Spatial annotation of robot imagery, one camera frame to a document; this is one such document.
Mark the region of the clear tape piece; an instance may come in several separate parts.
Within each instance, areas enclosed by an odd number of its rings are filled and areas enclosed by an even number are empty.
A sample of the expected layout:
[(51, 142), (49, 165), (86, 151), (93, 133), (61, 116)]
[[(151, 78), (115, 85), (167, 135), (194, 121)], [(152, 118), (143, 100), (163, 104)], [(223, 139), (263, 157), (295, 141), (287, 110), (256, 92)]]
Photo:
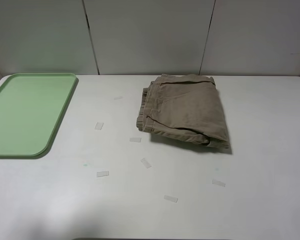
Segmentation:
[(103, 122), (97, 122), (94, 129), (97, 131), (102, 130), (104, 123)]
[(142, 140), (141, 137), (130, 137), (130, 138), (129, 138), (129, 141), (130, 141), (130, 142), (135, 142), (135, 143), (140, 143), (141, 140)]
[(100, 178), (100, 177), (106, 177), (106, 176), (108, 176), (109, 175), (109, 171), (98, 171), (97, 173), (96, 173), (96, 177), (97, 178)]
[(218, 180), (215, 180), (215, 179), (212, 180), (212, 184), (220, 186), (220, 187), (225, 187), (226, 186), (226, 184), (224, 182), (218, 181)]
[(173, 197), (173, 196), (169, 196), (169, 195), (164, 195), (164, 199), (173, 203), (177, 203), (178, 202), (178, 198), (177, 197)]
[(144, 165), (144, 167), (146, 169), (149, 169), (152, 167), (152, 165), (145, 158), (141, 159), (140, 162)]

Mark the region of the light green plastic tray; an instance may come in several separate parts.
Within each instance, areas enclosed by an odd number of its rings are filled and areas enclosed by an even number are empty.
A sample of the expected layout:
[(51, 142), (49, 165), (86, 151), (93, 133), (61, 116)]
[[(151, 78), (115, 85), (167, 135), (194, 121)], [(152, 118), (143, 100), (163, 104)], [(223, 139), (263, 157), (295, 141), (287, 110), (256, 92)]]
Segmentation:
[(0, 86), (0, 158), (37, 158), (53, 143), (78, 79), (17, 73)]

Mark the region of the khaki shorts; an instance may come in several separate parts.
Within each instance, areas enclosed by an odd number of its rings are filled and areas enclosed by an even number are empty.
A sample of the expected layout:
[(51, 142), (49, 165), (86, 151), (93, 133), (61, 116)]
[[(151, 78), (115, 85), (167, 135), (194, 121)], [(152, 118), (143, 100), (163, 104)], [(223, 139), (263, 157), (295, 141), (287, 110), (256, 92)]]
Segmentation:
[(142, 90), (139, 131), (209, 148), (230, 148), (224, 108), (212, 77), (163, 74)]

